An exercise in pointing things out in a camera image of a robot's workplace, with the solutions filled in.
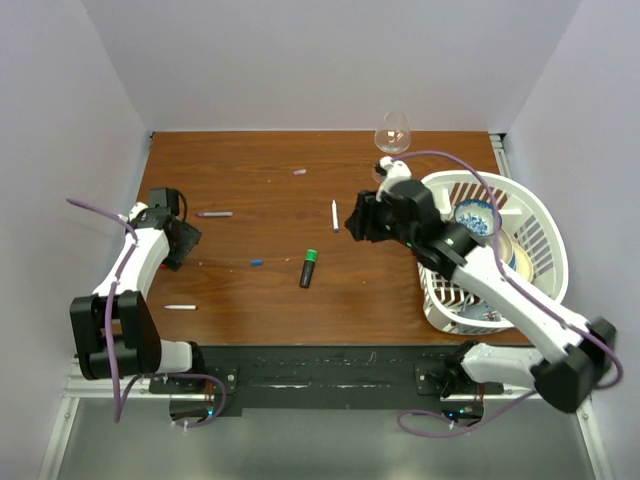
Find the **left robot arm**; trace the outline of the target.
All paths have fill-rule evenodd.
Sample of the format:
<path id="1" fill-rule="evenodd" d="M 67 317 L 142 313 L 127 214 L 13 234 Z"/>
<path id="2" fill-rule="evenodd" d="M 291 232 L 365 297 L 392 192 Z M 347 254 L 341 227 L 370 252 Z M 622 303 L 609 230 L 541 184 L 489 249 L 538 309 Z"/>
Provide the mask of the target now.
<path id="1" fill-rule="evenodd" d="M 197 343 L 163 340 L 147 296 L 157 271 L 179 270 L 201 238 L 187 222 L 186 197 L 174 188 L 150 191 L 124 216 L 107 213 L 125 229 L 122 250 L 106 278 L 70 305 L 76 356 L 88 380 L 112 376 L 172 374 L 185 392 L 200 390 L 207 368 Z"/>

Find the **green highlighter cap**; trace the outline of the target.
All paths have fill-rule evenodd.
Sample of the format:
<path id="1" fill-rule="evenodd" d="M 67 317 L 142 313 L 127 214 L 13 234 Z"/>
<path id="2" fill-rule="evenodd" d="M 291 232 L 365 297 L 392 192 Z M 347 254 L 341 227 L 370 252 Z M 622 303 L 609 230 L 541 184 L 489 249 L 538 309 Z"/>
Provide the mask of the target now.
<path id="1" fill-rule="evenodd" d="M 306 261 L 316 262 L 318 258 L 318 252 L 314 249 L 308 249 L 306 252 Z"/>

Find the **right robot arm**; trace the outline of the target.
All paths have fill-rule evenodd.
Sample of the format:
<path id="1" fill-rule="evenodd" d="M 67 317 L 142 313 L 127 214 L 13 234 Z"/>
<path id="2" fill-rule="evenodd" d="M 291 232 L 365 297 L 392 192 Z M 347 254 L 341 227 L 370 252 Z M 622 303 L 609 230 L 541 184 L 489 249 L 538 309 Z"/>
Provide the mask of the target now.
<path id="1" fill-rule="evenodd" d="M 442 220 L 420 181 L 359 192 L 345 226 L 357 241 L 405 245 L 422 266 L 478 296 L 528 338 L 528 348 L 464 343 L 446 362 L 452 390 L 466 393 L 481 383 L 532 388 L 555 409 L 574 413 L 600 387 L 613 363 L 615 326 L 555 302 L 464 226 Z"/>

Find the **green highlighter pen black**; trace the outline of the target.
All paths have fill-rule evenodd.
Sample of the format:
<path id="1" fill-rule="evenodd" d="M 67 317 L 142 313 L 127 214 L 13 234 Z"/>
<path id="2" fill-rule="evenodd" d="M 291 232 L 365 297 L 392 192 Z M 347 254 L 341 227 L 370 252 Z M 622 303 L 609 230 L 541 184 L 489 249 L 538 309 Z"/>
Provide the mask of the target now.
<path id="1" fill-rule="evenodd" d="M 300 280 L 299 280 L 299 286 L 301 288 L 308 288 L 310 286 L 315 264 L 316 262 L 312 260 L 304 261 Z"/>

